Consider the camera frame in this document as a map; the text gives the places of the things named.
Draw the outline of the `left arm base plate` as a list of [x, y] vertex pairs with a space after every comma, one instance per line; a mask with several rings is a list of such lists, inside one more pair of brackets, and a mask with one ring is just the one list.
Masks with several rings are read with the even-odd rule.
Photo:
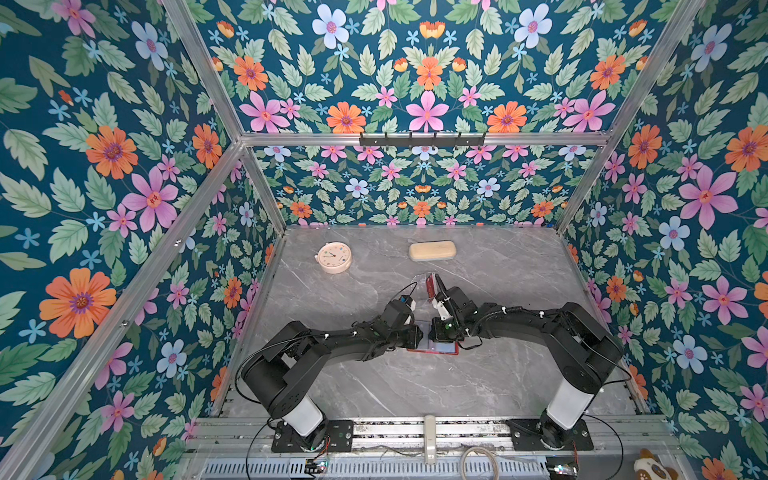
[[323, 420], [308, 436], [301, 436], [280, 420], [274, 429], [272, 453], [350, 452], [354, 437], [351, 420]]

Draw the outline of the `red leather card holder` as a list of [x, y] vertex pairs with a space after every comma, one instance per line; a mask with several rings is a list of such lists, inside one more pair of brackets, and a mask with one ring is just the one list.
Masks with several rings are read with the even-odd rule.
[[409, 352], [451, 356], [459, 354], [459, 346], [456, 342], [441, 343], [430, 337], [431, 324], [429, 322], [417, 321], [416, 326], [421, 331], [422, 337], [417, 343], [417, 346], [415, 348], [410, 348]]

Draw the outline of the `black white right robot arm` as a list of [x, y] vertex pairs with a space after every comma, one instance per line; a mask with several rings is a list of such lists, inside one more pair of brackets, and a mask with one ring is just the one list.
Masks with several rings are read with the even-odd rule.
[[545, 310], [492, 302], [478, 306], [460, 288], [447, 288], [439, 275], [432, 274], [430, 279], [431, 301], [438, 311], [432, 319], [431, 340], [513, 339], [548, 349], [561, 381], [531, 435], [551, 450], [570, 443], [577, 424], [620, 366], [621, 343], [578, 303]]

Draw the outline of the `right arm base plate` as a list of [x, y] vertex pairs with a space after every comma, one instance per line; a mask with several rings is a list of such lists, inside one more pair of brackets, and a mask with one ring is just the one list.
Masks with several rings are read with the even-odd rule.
[[587, 423], [581, 419], [573, 428], [563, 429], [556, 422], [545, 419], [507, 419], [510, 437], [516, 451], [592, 451], [592, 441]]

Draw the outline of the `clear acrylic card stand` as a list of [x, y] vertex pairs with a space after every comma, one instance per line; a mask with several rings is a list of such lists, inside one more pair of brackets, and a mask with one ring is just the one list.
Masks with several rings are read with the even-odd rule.
[[424, 292], [429, 302], [435, 299], [437, 294], [435, 274], [428, 273], [424, 278]]

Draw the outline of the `cards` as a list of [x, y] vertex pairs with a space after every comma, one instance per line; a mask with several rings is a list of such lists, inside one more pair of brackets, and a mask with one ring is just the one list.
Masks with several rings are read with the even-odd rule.
[[426, 285], [428, 299], [432, 300], [435, 297], [434, 277], [432, 274], [429, 274], [426, 277], [425, 285]]

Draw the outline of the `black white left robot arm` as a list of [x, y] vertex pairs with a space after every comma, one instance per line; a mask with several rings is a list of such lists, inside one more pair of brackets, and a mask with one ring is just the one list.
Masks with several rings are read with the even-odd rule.
[[286, 324], [239, 367], [237, 376], [273, 420], [281, 420], [306, 451], [320, 447], [329, 421], [309, 397], [322, 370], [340, 362], [367, 362], [397, 349], [413, 349], [423, 333], [413, 319], [408, 295], [389, 301], [374, 319], [348, 329], [311, 329], [300, 321]]

